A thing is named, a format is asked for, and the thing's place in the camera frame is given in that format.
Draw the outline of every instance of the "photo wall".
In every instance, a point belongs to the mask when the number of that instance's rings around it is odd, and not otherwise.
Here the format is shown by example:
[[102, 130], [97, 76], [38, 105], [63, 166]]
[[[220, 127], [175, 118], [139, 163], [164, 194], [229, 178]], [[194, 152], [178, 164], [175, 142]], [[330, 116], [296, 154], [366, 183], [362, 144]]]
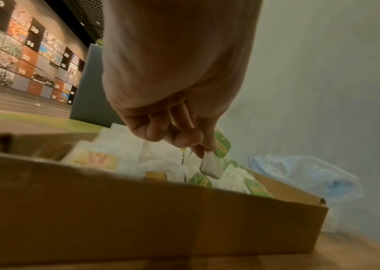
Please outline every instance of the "photo wall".
[[84, 62], [14, 0], [0, 0], [0, 85], [72, 104]]

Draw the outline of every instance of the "cardboard box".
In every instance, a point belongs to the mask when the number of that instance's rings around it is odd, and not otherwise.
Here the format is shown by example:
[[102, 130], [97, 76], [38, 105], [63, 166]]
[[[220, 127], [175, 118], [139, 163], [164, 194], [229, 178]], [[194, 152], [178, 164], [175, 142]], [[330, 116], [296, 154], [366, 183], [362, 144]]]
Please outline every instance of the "cardboard box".
[[314, 249], [321, 198], [255, 173], [274, 199], [55, 161], [95, 135], [0, 136], [0, 266]]

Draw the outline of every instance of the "number label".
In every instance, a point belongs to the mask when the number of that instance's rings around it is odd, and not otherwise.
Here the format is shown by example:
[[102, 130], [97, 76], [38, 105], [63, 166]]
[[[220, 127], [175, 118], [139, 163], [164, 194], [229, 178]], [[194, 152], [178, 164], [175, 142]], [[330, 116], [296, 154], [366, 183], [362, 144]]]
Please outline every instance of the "number label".
[[32, 26], [30, 28], [31, 31], [33, 31], [35, 34], [38, 34], [39, 33], [39, 29], [37, 29], [36, 27]]
[[4, 7], [4, 2], [2, 0], [0, 0], [0, 6]]

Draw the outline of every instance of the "plastic bag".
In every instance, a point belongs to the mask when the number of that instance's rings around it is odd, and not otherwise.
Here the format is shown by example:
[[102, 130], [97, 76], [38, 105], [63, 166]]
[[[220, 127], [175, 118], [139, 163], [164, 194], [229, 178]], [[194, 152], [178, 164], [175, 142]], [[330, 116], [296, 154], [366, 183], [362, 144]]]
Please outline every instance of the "plastic bag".
[[347, 229], [340, 210], [347, 201], [364, 196], [359, 179], [320, 159], [307, 156], [251, 156], [249, 167], [258, 173], [326, 199], [329, 207], [323, 231]]

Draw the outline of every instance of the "grey wall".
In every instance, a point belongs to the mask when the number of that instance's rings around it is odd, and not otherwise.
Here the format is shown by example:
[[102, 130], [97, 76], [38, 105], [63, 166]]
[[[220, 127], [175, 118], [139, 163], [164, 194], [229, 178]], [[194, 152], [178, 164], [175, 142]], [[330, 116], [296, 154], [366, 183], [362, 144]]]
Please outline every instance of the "grey wall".
[[380, 241], [380, 1], [267, 0], [241, 93], [220, 120], [242, 164], [309, 155], [356, 175], [347, 223]]

